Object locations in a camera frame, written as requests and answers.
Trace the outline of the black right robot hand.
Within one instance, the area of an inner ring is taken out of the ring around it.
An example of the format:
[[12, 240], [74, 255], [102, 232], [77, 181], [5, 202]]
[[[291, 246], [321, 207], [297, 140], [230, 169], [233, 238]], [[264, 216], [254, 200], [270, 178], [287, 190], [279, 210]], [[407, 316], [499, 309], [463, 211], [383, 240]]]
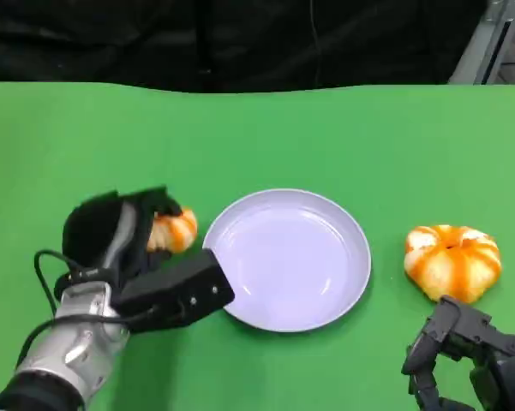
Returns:
[[448, 295], [440, 298], [416, 340], [406, 349], [402, 373], [421, 410], [471, 410], [440, 395], [434, 378], [438, 355], [472, 360], [470, 381], [485, 410], [515, 410], [515, 335], [490, 324], [491, 317]]

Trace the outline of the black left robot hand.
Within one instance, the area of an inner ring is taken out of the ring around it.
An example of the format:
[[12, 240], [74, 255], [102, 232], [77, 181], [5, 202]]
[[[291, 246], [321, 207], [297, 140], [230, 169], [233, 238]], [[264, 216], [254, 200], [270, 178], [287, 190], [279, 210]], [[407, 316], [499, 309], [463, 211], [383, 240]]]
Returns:
[[147, 247], [156, 217], [179, 217], [182, 208], [158, 186], [131, 194], [112, 191], [78, 205], [63, 226], [63, 255], [69, 272], [56, 282], [60, 297], [78, 283], [103, 281], [117, 300], [152, 298], [175, 284], [165, 278], [161, 267], [171, 254]]

